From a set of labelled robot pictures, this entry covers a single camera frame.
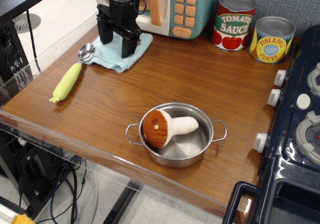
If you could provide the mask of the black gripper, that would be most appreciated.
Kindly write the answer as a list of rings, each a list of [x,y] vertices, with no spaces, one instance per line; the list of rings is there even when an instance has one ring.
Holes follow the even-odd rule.
[[[140,0],[109,0],[109,5],[98,4],[97,28],[102,44],[113,40],[113,33],[122,36],[123,59],[135,53],[142,31],[136,19]]]

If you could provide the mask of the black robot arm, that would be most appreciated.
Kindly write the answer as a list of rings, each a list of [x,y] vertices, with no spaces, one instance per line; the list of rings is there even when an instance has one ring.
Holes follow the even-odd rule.
[[[114,33],[122,37],[121,57],[135,53],[142,30],[136,19],[140,0],[109,0],[109,5],[98,4],[97,28],[102,44],[113,40]]]

